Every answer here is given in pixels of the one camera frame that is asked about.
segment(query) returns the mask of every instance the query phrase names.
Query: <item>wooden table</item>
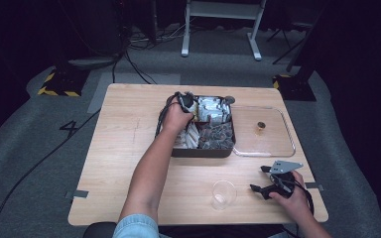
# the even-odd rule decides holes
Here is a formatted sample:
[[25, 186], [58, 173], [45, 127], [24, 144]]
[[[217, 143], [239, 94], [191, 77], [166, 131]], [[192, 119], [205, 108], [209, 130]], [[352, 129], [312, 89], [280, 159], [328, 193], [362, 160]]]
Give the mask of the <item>wooden table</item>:
[[[285, 104], [274, 88], [218, 87], [193, 85], [111, 84], [104, 99], [77, 190], [87, 197], [75, 197], [68, 216], [72, 225], [117, 221], [125, 201], [132, 173], [154, 140], [157, 118], [166, 99], [176, 91], [195, 95], [235, 97], [233, 106], [273, 106], [287, 121], [296, 152], [288, 158], [239, 157], [224, 159], [172, 158], [163, 191], [159, 224], [251, 224], [293, 222], [274, 200], [264, 200], [249, 184], [270, 185], [261, 166], [276, 160], [303, 163], [298, 169], [306, 182], [314, 182], [305, 154]], [[236, 138], [237, 143], [246, 142]], [[211, 190], [221, 179], [237, 188], [235, 202], [224, 210], [211, 207]], [[328, 215], [317, 188], [310, 189], [315, 218], [324, 222]]]

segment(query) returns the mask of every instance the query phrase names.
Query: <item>white stand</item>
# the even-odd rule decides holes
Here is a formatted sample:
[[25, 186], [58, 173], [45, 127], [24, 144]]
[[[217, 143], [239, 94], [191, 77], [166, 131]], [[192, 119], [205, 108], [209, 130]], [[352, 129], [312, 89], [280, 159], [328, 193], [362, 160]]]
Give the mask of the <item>white stand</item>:
[[186, 26], [184, 43], [182, 45], [182, 57], [190, 54], [190, 24], [191, 16], [196, 17], [215, 17], [215, 18], [233, 18], [255, 20], [252, 33], [248, 33], [250, 47], [255, 60], [261, 60], [261, 54], [255, 42], [256, 33], [258, 32], [259, 23], [262, 19], [266, 0], [262, 0], [260, 4], [236, 4], [236, 3], [218, 3], [218, 2], [198, 2], [188, 0]]

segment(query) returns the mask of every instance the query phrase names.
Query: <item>person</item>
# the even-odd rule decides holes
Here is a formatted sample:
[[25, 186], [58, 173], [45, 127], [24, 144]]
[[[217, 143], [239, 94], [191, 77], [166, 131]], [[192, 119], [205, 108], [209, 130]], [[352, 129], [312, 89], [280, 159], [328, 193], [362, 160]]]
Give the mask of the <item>person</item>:
[[[302, 186], [305, 186], [302, 175], [296, 171], [292, 171], [292, 173], [295, 180]], [[301, 188], [296, 186], [293, 194], [289, 198], [284, 198], [277, 192], [271, 192], [269, 196], [284, 207], [287, 214], [300, 226], [306, 238], [331, 237], [312, 215], [305, 192], [302, 191]]]
[[[159, 234], [158, 208], [166, 182], [173, 145], [178, 134], [192, 119], [183, 112], [174, 99], [163, 121], [163, 128], [138, 163], [120, 213], [113, 238], [163, 237]], [[294, 172], [295, 179], [304, 185], [302, 176]], [[330, 237], [309, 210], [305, 194], [296, 188], [286, 199], [276, 192], [270, 196], [281, 204], [301, 227], [306, 237]]]

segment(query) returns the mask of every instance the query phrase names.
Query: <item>forearm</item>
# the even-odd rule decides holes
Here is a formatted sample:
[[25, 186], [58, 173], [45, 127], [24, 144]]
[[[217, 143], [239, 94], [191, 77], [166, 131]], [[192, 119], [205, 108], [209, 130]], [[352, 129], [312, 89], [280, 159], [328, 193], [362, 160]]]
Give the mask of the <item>forearm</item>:
[[306, 238], [330, 238], [327, 231], [315, 220], [313, 216], [307, 216], [298, 222]]
[[162, 130], [137, 165], [120, 217], [144, 213], [157, 221], [157, 209], [166, 182], [177, 133]]

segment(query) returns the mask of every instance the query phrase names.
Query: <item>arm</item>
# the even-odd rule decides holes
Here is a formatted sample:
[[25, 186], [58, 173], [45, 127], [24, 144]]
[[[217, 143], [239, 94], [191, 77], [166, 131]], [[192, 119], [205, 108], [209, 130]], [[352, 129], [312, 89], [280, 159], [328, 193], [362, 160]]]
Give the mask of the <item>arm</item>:
[[178, 134], [192, 118], [179, 104], [170, 106], [163, 122], [163, 129], [138, 163], [132, 176], [128, 196], [120, 219], [141, 213], [158, 220], [157, 212], [166, 182], [173, 145]]
[[[293, 172], [293, 176], [302, 186], [305, 185], [299, 173]], [[299, 224], [307, 238], [331, 237], [311, 214], [305, 193], [299, 187], [296, 186], [290, 198], [284, 198], [277, 192], [271, 192], [269, 195], [286, 209], [289, 216]]]

